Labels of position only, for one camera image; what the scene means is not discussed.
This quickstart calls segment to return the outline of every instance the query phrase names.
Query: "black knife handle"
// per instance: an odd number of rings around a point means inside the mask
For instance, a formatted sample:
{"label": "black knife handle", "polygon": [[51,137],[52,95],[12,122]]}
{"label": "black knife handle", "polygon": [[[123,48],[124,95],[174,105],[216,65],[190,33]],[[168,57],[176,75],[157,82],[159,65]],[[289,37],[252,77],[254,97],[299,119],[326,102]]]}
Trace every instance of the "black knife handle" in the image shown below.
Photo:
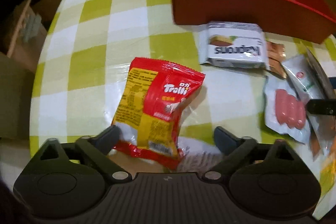
{"label": "black knife handle", "polygon": [[310,99],[306,110],[310,114],[336,116],[336,99]]}
{"label": "black knife handle", "polygon": [[101,153],[107,155],[119,141],[120,128],[111,125],[95,137],[89,138],[88,142],[97,148]]}

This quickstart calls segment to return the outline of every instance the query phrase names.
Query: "brown snack package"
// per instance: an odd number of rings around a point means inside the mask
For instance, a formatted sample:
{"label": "brown snack package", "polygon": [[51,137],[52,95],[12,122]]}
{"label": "brown snack package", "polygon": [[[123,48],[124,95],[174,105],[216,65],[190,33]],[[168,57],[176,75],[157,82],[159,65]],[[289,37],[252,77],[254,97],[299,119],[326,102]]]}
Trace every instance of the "brown snack package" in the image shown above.
{"label": "brown snack package", "polygon": [[281,65],[281,62],[286,58],[285,45],[273,43],[270,41],[266,41],[266,43],[269,70],[281,76],[282,78],[286,78],[287,75]]}

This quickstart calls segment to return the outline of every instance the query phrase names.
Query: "food illustration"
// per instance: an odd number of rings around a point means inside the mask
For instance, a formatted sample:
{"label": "food illustration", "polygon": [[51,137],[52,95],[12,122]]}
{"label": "food illustration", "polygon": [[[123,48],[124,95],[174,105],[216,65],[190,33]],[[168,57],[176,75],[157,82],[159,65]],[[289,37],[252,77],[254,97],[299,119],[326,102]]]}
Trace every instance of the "food illustration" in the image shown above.
{"label": "food illustration", "polygon": [[231,46],[233,41],[231,40],[230,37],[225,37],[223,35],[213,35],[209,39],[209,44],[210,45],[215,45],[218,47],[227,47]]}

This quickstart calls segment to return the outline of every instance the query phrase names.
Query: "floor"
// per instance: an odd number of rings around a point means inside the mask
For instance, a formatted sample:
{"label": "floor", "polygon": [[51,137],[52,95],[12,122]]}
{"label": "floor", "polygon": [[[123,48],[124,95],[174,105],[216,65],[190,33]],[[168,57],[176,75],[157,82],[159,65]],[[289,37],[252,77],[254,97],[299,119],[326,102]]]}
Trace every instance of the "floor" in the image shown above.
{"label": "floor", "polygon": [[0,140],[0,176],[10,189],[29,160],[29,141]]}

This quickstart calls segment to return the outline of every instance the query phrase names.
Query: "nutrition label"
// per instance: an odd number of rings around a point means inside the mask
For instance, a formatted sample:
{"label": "nutrition label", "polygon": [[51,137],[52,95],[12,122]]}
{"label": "nutrition label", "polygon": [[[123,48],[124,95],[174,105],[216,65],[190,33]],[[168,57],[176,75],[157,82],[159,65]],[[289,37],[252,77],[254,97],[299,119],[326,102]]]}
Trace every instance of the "nutrition label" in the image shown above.
{"label": "nutrition label", "polygon": [[132,68],[128,72],[124,94],[115,113],[115,122],[126,123],[138,130],[143,101],[157,71]]}
{"label": "nutrition label", "polygon": [[171,139],[173,125],[173,122],[166,122],[143,114],[138,131],[138,147],[151,149],[161,154],[176,156],[176,145]]}

